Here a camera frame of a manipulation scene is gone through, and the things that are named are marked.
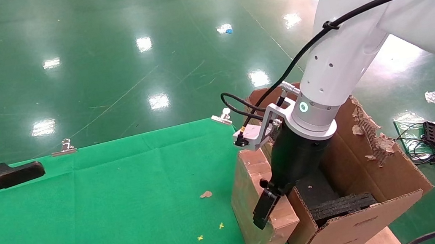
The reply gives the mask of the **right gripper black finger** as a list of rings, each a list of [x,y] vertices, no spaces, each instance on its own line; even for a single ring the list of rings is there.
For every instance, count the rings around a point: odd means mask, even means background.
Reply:
[[[262,186],[263,191],[252,214],[254,225],[263,230],[269,221],[270,214],[281,199],[282,191],[274,178],[269,181],[261,180],[260,183],[265,185]]]

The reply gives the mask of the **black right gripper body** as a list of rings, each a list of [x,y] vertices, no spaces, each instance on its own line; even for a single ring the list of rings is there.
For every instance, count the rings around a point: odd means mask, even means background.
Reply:
[[[282,125],[271,151],[271,192],[289,194],[296,183],[318,168],[330,139],[306,139]]]

